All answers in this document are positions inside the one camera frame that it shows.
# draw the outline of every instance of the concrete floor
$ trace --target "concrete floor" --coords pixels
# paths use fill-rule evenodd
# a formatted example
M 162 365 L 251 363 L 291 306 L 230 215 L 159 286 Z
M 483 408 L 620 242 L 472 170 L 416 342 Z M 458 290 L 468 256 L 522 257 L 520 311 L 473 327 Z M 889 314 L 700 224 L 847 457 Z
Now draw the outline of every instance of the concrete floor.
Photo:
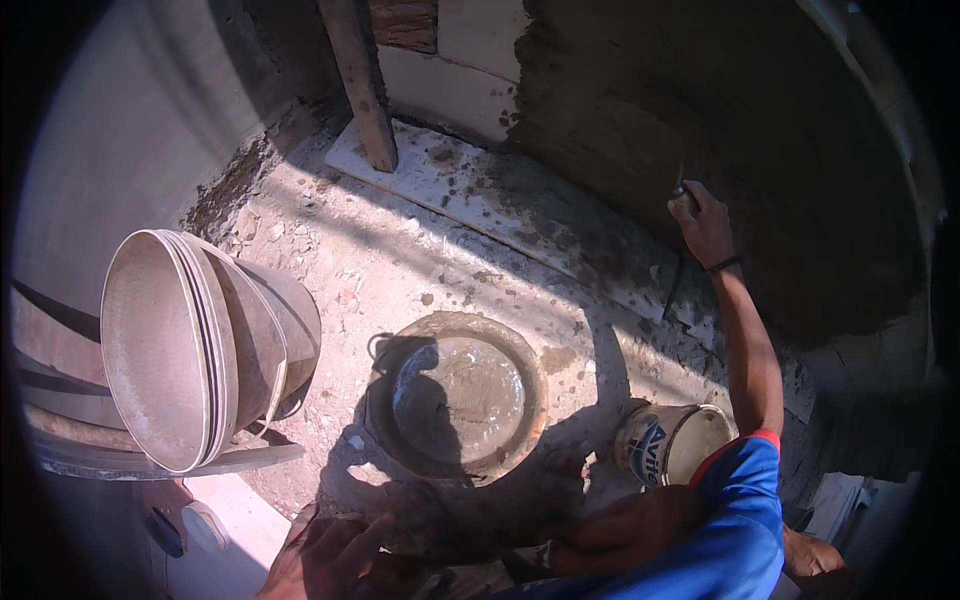
M 531 460 L 486 487 L 441 486 L 476 539 L 529 539 L 541 458 L 554 447 L 595 453 L 587 511 L 638 491 L 610 450 L 616 426 L 642 400 L 709 402 L 732 420 L 721 357 L 684 326 L 641 319 L 480 232 L 329 169 L 331 141 L 318 134 L 303 142 L 208 232 L 227 252 L 295 275 L 323 321 L 302 407 L 271 425 L 306 456 L 242 474 L 283 515 L 316 497 L 326 513 L 373 516 L 392 506 L 391 482 L 418 478 L 378 447 L 360 409 L 375 341 L 437 310 L 505 324 L 546 366 L 547 429 Z M 362 447 L 348 442 L 354 436 Z

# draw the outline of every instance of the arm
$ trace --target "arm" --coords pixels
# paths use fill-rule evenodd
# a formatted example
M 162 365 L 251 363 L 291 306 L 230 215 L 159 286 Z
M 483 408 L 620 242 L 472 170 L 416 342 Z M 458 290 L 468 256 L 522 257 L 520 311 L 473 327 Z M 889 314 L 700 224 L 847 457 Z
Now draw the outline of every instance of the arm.
M 700 205 L 697 216 L 681 203 L 667 208 L 680 223 L 686 245 L 705 269 L 733 256 L 727 205 L 717 202 L 698 181 L 684 181 Z M 783 383 L 780 364 L 763 321 L 743 282 L 739 265 L 712 276 L 727 333 L 727 373 L 733 416 L 741 433 L 783 429 Z

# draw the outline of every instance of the wooden plank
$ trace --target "wooden plank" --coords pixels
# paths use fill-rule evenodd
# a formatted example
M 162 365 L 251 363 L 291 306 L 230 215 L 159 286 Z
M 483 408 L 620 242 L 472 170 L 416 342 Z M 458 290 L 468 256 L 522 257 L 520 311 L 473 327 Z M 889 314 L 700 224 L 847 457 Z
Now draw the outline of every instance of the wooden plank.
M 393 173 L 396 143 L 373 43 L 370 8 L 366 0 L 318 1 L 367 157 L 377 171 Z
M 376 43 L 437 53 L 437 0 L 369 0 Z
M 58 323 L 15 289 L 10 294 L 14 348 L 55 372 L 109 387 L 99 344 Z
M 659 323 L 677 255 L 587 192 L 525 156 L 491 153 L 394 122 L 401 162 L 374 171 L 356 123 L 326 164 L 420 204 L 571 276 Z

